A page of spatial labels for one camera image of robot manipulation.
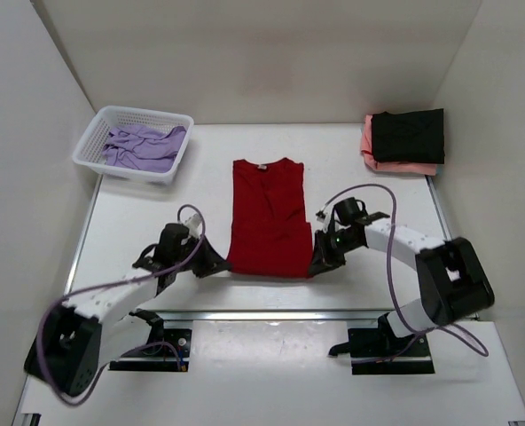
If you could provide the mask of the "red t-shirt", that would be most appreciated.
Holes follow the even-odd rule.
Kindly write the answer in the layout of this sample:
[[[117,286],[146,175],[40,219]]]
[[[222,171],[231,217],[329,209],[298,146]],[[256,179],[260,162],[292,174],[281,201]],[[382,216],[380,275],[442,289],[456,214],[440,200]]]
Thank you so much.
[[[231,243],[227,256],[236,274],[306,279],[312,230],[306,218],[304,164],[283,158],[232,164]]]

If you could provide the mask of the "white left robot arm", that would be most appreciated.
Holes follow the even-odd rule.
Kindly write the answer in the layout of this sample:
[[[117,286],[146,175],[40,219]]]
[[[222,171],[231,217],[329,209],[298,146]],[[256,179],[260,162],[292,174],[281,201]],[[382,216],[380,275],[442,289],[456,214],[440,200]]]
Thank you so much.
[[[183,352],[166,339],[163,319],[143,305],[182,272],[202,279],[231,266],[209,243],[204,217],[196,211],[166,224],[132,268],[122,280],[62,296],[40,320],[23,369],[68,406],[84,402],[104,369],[124,357],[170,354],[176,369],[183,369]]]

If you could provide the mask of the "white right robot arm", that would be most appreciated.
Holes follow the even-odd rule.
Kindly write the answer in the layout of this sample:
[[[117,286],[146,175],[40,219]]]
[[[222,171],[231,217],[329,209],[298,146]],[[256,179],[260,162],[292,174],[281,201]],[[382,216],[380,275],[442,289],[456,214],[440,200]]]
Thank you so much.
[[[419,298],[399,305],[379,318],[377,347],[396,355],[408,344],[408,336],[447,327],[457,320],[490,308],[494,291],[472,243],[458,237],[445,241],[406,226],[395,225],[386,213],[368,213],[353,197],[334,204],[331,212],[320,210],[323,228],[315,232],[309,276],[330,272],[346,264],[346,255],[368,248],[387,255],[389,294],[396,296],[392,281],[394,259],[417,273]]]

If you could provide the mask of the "folded pink t-shirt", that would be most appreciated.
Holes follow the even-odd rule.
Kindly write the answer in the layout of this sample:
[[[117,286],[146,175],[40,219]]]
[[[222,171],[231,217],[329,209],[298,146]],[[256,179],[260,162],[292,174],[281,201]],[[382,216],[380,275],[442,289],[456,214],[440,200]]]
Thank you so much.
[[[438,170],[436,164],[410,162],[377,162],[372,155],[372,115],[364,119],[364,127],[360,141],[360,154],[364,164],[371,170],[381,173],[404,173],[423,176],[435,176]]]

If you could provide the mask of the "white plastic laundry basket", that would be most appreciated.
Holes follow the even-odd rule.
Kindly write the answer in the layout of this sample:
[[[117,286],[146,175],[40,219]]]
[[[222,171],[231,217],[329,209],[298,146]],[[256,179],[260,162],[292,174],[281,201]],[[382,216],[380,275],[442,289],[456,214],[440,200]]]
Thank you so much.
[[[169,185],[193,125],[185,114],[105,106],[83,133],[73,161],[101,175]]]

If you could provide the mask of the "purple t-shirt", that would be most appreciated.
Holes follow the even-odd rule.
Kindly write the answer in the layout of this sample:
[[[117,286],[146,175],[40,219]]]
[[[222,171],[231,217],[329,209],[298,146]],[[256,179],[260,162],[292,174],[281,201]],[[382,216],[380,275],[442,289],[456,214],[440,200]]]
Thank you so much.
[[[113,127],[102,155],[108,166],[166,173],[172,169],[185,136],[183,126],[176,126],[168,133],[142,124]]]

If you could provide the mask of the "folded black t-shirt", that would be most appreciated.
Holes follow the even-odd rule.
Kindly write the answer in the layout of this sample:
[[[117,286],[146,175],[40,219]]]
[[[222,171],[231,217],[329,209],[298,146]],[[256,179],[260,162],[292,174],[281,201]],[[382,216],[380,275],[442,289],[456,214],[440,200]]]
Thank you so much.
[[[371,133],[372,156],[377,162],[436,165],[445,162],[442,108],[402,114],[374,114]]]

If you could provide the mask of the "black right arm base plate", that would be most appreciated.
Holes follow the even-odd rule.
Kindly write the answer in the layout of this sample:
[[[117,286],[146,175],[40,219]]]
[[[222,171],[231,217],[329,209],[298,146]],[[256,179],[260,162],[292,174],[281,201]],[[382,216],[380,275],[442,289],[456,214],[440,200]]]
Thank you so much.
[[[435,373],[425,336],[397,337],[389,326],[388,314],[375,327],[350,327],[348,341],[332,346],[330,358],[350,356],[352,375],[431,375]]]

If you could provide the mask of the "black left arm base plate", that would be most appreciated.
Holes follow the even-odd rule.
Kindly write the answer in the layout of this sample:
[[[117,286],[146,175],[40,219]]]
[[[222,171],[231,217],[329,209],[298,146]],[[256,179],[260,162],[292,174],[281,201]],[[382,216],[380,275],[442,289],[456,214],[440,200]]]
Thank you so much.
[[[146,373],[187,373],[192,348],[192,323],[166,321],[163,332],[152,332],[149,347],[133,351],[109,364],[111,371]]]

